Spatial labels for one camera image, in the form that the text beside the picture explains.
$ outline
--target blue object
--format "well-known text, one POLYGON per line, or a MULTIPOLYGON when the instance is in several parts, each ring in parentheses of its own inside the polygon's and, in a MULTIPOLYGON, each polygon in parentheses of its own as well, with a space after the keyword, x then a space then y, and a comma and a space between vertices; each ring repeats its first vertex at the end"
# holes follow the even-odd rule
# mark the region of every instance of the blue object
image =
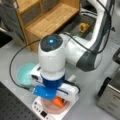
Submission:
POLYGON ((33 94, 45 98, 47 100, 53 100, 56 96, 57 90, 50 89, 43 86, 36 86, 33 94))
POLYGON ((55 40, 50 39, 50 40, 49 40, 49 44, 50 44, 50 45, 54 45, 54 44, 55 44, 55 40))
POLYGON ((43 79, 43 84, 44 84, 46 87, 57 89, 57 88, 60 87, 61 84, 64 82, 64 80, 65 80, 65 75, 64 75, 62 78, 60 78, 60 79, 58 79, 58 80, 54 80, 54 81, 47 80, 47 79, 45 79, 44 77, 42 77, 42 79, 43 79))
POLYGON ((30 81, 30 72, 36 65, 33 63, 26 64, 19 68, 17 72, 17 80, 21 85, 32 86, 30 81))

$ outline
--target table surface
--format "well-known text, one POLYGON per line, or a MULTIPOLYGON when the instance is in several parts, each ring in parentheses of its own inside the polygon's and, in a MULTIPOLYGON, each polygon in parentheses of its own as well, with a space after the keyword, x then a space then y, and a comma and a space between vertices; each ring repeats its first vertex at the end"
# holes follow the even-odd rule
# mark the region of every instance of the table surface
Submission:
MULTIPOLYGON (((112 56, 118 47, 118 45, 109 40, 103 53, 102 62, 95 71, 85 73, 70 64, 66 65, 66 78, 73 74, 76 75, 77 84, 81 88, 81 93, 79 100, 63 120, 116 120, 96 104, 98 101, 97 93, 104 79, 107 76, 111 76, 112 73, 119 68, 119 66, 112 61, 112 56)), ((29 91, 18 88, 9 77, 10 61, 20 48, 19 45, 12 41, 0 49, 0 81, 32 110, 31 106, 36 96, 29 91)), ((38 58, 35 53, 23 50, 13 63, 12 75, 15 80, 19 67, 27 63, 37 64, 38 58)))

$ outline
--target orange object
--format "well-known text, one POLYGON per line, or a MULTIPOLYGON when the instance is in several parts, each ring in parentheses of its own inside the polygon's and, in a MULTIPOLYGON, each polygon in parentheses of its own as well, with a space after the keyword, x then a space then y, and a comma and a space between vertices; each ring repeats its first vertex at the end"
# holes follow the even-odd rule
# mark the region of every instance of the orange object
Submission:
POLYGON ((52 103, 53 103, 54 105, 56 105, 57 107, 59 107, 59 108, 64 107, 64 102, 62 101, 62 98, 60 98, 60 97, 55 97, 55 98, 52 100, 52 103))
POLYGON ((81 23, 79 26, 80 32, 82 32, 82 33, 86 32, 86 30, 89 28, 89 26, 90 25, 87 23, 81 23))

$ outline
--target shelf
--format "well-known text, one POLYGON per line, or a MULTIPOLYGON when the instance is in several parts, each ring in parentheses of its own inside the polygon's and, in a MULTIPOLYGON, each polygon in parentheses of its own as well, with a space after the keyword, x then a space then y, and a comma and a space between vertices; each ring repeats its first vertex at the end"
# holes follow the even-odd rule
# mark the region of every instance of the shelf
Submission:
POLYGON ((27 26, 26 30, 39 38, 52 34, 71 19, 79 10, 60 3, 27 26))
POLYGON ((19 14, 22 14, 40 1, 39 0, 17 0, 17 2, 19 5, 18 12, 19 14))

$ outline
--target black cable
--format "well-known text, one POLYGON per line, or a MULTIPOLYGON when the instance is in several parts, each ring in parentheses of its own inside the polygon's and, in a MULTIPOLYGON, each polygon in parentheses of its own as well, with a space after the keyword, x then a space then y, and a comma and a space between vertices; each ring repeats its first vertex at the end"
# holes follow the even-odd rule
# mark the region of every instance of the black cable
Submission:
POLYGON ((28 87, 23 87, 23 86, 18 85, 18 84, 15 82, 15 80, 13 79, 12 73, 11 73, 12 63, 13 63, 15 57, 16 57, 23 49, 25 49, 25 48, 28 47, 29 45, 34 44, 34 43, 39 42, 39 41, 40 41, 40 40, 36 40, 36 41, 31 42, 31 43, 25 45, 24 47, 22 47, 22 48, 13 56, 13 58, 12 58, 12 60, 11 60, 11 62, 10 62, 10 66, 9 66, 9 75, 10 75, 10 78, 11 78, 11 80, 13 81, 13 83, 14 83, 16 86, 18 86, 18 87, 20 87, 20 88, 23 88, 23 89, 25 89, 25 90, 28 90, 28 91, 29 91, 29 88, 28 88, 28 87))
MULTIPOLYGON (((99 0, 96 0, 96 1, 105 9, 105 12, 107 13, 107 15, 108 15, 108 17, 109 17, 109 22, 110 22, 110 26, 109 26, 108 29, 111 29, 112 19, 111 19, 111 15, 110 15, 109 11, 107 10, 107 8, 106 8, 99 0)), ((92 54, 100 54, 100 53, 103 52, 103 50, 105 49, 105 47, 106 47, 106 45, 107 45, 107 43, 108 43, 108 37, 109 37, 109 34, 110 34, 110 30, 108 31, 108 35, 107 35, 107 37, 106 37, 106 41, 105 41, 105 44, 104 44, 103 48, 102 48, 100 51, 98 51, 98 52, 86 48, 84 45, 82 45, 81 43, 79 43, 79 42, 78 42, 74 37, 72 37, 70 34, 67 34, 67 33, 64 33, 64 34, 68 35, 68 36, 69 36, 70 38, 72 38, 77 44, 79 44, 81 47, 83 47, 84 49, 86 49, 88 52, 90 52, 90 53, 92 53, 92 54)))

